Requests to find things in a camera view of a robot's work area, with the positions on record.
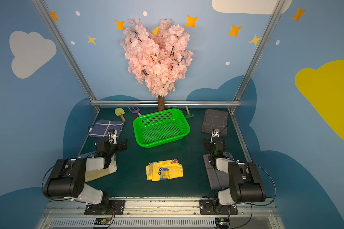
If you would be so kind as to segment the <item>dark grey grid pillowcase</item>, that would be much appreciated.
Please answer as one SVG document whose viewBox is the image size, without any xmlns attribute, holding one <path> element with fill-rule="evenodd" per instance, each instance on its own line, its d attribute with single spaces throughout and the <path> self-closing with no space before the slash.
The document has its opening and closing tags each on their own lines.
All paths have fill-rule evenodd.
<svg viewBox="0 0 344 229">
<path fill-rule="evenodd" d="M 207 109 L 204 114 L 202 132 L 211 134 L 214 129 L 219 130 L 222 137 L 227 136 L 228 112 Z"/>
</svg>

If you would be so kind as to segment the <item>beige grey pillowcase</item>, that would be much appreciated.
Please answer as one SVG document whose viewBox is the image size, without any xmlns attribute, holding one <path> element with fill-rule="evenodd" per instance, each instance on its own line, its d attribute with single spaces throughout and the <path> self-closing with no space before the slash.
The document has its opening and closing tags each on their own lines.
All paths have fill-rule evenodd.
<svg viewBox="0 0 344 229">
<path fill-rule="evenodd" d="M 112 157 L 88 157 L 86 164 L 85 182 L 107 176 L 117 171 L 116 155 Z"/>
</svg>

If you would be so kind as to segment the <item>light grey plaid pillowcase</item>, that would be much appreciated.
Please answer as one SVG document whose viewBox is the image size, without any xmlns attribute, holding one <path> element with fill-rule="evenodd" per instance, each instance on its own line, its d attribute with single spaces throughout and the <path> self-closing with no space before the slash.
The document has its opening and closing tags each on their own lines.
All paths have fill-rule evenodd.
<svg viewBox="0 0 344 229">
<path fill-rule="evenodd" d="M 204 164 L 211 190 L 225 190 L 229 188 L 228 160 L 234 161 L 230 153 L 224 152 L 223 157 L 210 162 L 210 155 L 203 154 Z"/>
</svg>

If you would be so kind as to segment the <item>green plastic basket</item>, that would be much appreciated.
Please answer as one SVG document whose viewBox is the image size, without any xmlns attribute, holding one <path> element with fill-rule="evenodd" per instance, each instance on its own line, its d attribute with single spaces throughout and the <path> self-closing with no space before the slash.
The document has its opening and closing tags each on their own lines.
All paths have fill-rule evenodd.
<svg viewBox="0 0 344 229">
<path fill-rule="evenodd" d="M 181 110 L 172 108 L 137 117 L 133 121 L 136 142 L 144 148 L 153 148 L 183 139 L 190 126 Z"/>
</svg>

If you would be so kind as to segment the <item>yellow cartoon pillowcase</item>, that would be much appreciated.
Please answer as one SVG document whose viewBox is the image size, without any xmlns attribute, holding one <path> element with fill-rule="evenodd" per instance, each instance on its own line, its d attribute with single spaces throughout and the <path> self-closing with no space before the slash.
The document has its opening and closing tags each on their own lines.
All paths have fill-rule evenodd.
<svg viewBox="0 0 344 229">
<path fill-rule="evenodd" d="M 146 167 L 146 177 L 151 181 L 162 181 L 183 177 L 183 166 L 177 159 L 152 162 Z"/>
</svg>

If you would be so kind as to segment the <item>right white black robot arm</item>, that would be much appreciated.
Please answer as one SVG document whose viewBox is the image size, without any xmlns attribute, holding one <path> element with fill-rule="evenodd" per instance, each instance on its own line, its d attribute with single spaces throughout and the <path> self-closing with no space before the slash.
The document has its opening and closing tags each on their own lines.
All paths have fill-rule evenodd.
<svg viewBox="0 0 344 229">
<path fill-rule="evenodd" d="M 220 189 L 215 197 L 218 206 L 266 200 L 266 190 L 256 164 L 229 158 L 225 141 L 205 139 L 203 147 L 209 152 L 203 158 L 210 187 Z"/>
</svg>

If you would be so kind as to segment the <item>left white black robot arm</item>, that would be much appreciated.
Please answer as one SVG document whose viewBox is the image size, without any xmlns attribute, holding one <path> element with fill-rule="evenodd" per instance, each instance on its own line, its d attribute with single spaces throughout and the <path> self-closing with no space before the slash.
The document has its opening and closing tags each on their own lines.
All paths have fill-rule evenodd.
<svg viewBox="0 0 344 229">
<path fill-rule="evenodd" d="M 110 175 L 117 171 L 117 152 L 127 150 L 128 140 L 116 142 L 113 138 L 103 137 L 96 142 L 93 157 L 59 159 L 47 181 L 42 181 L 41 189 L 44 196 L 55 201 L 73 199 L 86 203 L 88 207 L 105 207 L 110 204 L 106 192 L 95 189 L 87 182 Z"/>
</svg>

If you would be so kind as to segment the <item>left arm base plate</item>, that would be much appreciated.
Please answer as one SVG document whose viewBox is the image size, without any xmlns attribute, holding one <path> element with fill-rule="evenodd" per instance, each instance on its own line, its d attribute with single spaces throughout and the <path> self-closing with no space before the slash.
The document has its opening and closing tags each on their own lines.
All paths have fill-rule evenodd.
<svg viewBox="0 0 344 229">
<path fill-rule="evenodd" d="M 86 205 L 84 215 L 122 215 L 125 209 L 125 200 L 109 200 L 108 204 Z"/>
</svg>

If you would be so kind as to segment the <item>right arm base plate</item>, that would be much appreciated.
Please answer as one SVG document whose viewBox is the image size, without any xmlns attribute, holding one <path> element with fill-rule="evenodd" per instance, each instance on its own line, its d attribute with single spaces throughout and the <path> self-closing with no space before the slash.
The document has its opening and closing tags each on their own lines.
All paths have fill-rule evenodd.
<svg viewBox="0 0 344 229">
<path fill-rule="evenodd" d="M 221 205 L 212 199 L 200 199 L 199 209 L 201 215 L 237 215 L 236 205 Z"/>
</svg>

